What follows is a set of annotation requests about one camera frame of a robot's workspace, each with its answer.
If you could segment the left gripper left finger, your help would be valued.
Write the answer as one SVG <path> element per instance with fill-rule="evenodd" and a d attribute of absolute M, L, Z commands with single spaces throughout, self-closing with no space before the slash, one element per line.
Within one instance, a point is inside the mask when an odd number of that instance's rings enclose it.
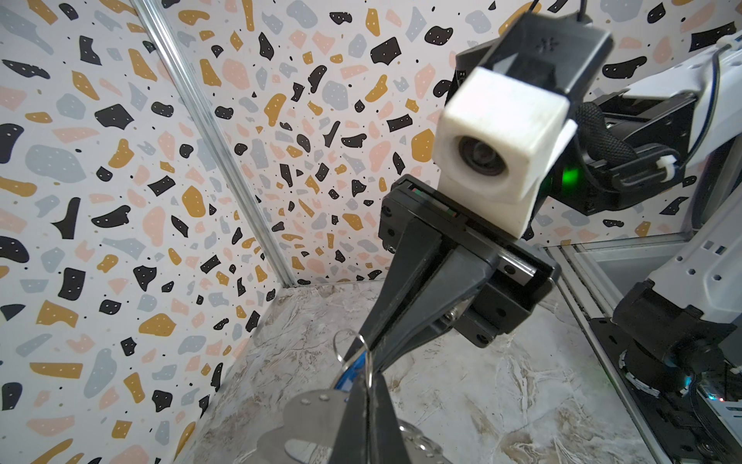
<path fill-rule="evenodd" d="M 336 436 L 330 464 L 367 464 L 369 462 L 369 393 L 364 376 L 350 390 L 345 412 Z"/>

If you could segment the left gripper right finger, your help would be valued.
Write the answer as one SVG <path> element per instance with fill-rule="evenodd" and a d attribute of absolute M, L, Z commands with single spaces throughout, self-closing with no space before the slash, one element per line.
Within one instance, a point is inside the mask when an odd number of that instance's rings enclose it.
<path fill-rule="evenodd" d="M 370 462 L 411 464 L 386 380 L 373 375 L 370 391 Z"/>

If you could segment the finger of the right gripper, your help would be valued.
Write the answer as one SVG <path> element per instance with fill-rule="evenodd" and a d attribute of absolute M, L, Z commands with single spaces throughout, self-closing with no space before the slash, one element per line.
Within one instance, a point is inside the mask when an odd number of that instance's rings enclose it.
<path fill-rule="evenodd" d="M 479 293 L 495 268 L 464 247 L 398 249 L 364 321 L 373 372 L 450 330 L 444 315 Z"/>
<path fill-rule="evenodd" d="M 380 238 L 394 257 L 347 362 L 394 363 L 458 322 L 458 221 L 383 218 Z"/>

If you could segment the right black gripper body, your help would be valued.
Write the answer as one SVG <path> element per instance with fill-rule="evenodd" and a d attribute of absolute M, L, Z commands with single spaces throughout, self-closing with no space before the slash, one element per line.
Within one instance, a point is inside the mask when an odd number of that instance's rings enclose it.
<path fill-rule="evenodd" d="M 516 239 L 412 175 L 399 178 L 382 202 L 383 218 L 429 218 L 458 221 L 458 247 L 464 247 L 495 268 L 475 297 L 458 305 L 454 330 L 478 347 L 509 334 L 531 316 L 535 306 L 555 287 L 560 266 L 546 253 Z"/>

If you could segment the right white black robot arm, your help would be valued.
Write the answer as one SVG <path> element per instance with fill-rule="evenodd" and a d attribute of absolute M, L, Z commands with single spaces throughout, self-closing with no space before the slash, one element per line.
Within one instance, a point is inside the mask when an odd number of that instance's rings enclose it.
<path fill-rule="evenodd" d="M 558 278 L 581 280 L 581 326 L 649 440 L 672 463 L 741 459 L 741 35 L 693 38 L 695 55 L 585 99 L 614 45 L 581 22 L 527 15 L 455 58 L 433 158 L 437 187 L 406 175 L 382 203 L 390 274 L 332 383 L 351 394 L 355 462 L 410 460 L 386 431 L 382 373 L 455 331 L 478 347 L 520 326 Z M 630 209 L 705 173 L 679 249 L 657 269 L 631 241 L 624 296 L 585 249 L 529 243 L 552 198 L 592 216 Z"/>

